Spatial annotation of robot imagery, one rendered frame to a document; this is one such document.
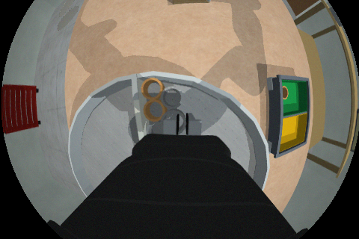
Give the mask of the bronze bushing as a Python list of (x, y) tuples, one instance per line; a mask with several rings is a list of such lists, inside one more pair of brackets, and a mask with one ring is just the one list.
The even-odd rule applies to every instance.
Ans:
[(287, 97), (288, 97), (288, 89), (285, 86), (283, 86), (283, 99), (287, 99)]
[[(160, 117), (155, 117), (150, 113), (150, 106), (154, 102), (158, 102), (162, 106), (163, 112)], [(150, 100), (144, 105), (144, 115), (149, 121), (158, 122), (165, 112), (167, 112), (167, 108), (162, 104), (161, 100), (159, 99)]]
[[(148, 87), (150, 86), (150, 84), (152, 84), (153, 82), (158, 82), (159, 85), (160, 85), (160, 92), (157, 96), (155, 97), (151, 97), (148, 93)], [(143, 94), (143, 96), (146, 98), (146, 99), (149, 99), (149, 100), (153, 100), (153, 99), (160, 99), (161, 97), (161, 94), (162, 94), (162, 91), (164, 90), (165, 86), (163, 85), (162, 82), (160, 82), (160, 80), (158, 80), (157, 78), (148, 78), (147, 80), (144, 81), (144, 83), (142, 84), (141, 86), (141, 92)]]

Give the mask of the dark grey divided bin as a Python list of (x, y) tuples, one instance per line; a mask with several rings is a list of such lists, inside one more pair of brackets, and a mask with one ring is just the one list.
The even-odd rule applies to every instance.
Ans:
[[(279, 158), (307, 144), (310, 127), (310, 82), (309, 78), (304, 77), (276, 76), (266, 78), (269, 91), (267, 143), (269, 154)], [(282, 85), (288, 89), (289, 95), (285, 100)]]

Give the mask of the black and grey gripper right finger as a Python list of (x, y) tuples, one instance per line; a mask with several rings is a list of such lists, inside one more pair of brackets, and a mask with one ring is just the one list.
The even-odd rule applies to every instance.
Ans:
[(195, 119), (192, 113), (186, 113), (186, 135), (201, 135), (202, 121)]

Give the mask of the grey round turntable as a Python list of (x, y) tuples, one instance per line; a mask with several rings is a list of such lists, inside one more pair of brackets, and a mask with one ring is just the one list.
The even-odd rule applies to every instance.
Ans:
[(183, 101), (176, 109), (185, 118), (186, 113), (192, 113), (202, 121), (201, 135), (222, 139), (230, 148), (231, 158), (264, 190), (270, 169), (269, 145), (257, 119), (233, 95), (199, 78), (152, 71), (108, 82), (93, 91), (76, 111), (68, 154), (86, 197), (132, 155), (134, 145), (147, 135), (152, 121), (144, 115), (149, 99), (143, 96), (141, 86), (148, 78), (159, 79), (165, 88), (181, 89)]

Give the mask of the grey metal sleeve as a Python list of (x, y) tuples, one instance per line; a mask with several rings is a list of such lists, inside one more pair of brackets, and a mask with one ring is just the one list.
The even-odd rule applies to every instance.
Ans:
[[(182, 132), (184, 131), (184, 129), (185, 129), (185, 126), (186, 126), (185, 114), (184, 114), (181, 110), (176, 109), (176, 108), (170, 109), (169, 111), (167, 111), (167, 112), (165, 112), (165, 113), (163, 114), (163, 116), (162, 116), (162, 118), (161, 118), (161, 122), (160, 122), (160, 123), (161, 123), (162, 130), (163, 130), (163, 120), (166, 119), (166, 116), (167, 116), (168, 114), (170, 114), (170, 113), (179, 114), (179, 115), (183, 118), (183, 124), (179, 127), (179, 132), (178, 132), (178, 134), (182, 133)], [(177, 134), (177, 135), (178, 135), (178, 134)]]
[(159, 125), (161, 125), (161, 124), (160, 124), (160, 120), (159, 120), (158, 122), (151, 122), (151, 123), (147, 126), (147, 130), (146, 130), (147, 134), (155, 134), (155, 133), (153, 132), (153, 124), (159, 124)]
[[(166, 100), (165, 100), (165, 96), (166, 96), (166, 93), (170, 90), (177, 90), (180, 94), (181, 94), (181, 100), (180, 100), (180, 103), (178, 105), (169, 105)], [(162, 94), (161, 94), (161, 102), (162, 104), (166, 107), (166, 108), (170, 108), (170, 109), (174, 109), (174, 108), (178, 108), (181, 104), (182, 104), (182, 101), (183, 101), (183, 93), (182, 91), (178, 88), (178, 87), (174, 87), (174, 86), (171, 86), (171, 87), (166, 87), (163, 91), (162, 91)]]

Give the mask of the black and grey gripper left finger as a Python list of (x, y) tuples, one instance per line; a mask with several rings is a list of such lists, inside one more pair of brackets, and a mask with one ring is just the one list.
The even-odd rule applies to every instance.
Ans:
[(170, 119), (163, 120), (163, 134), (175, 134), (179, 132), (179, 114), (173, 113)]

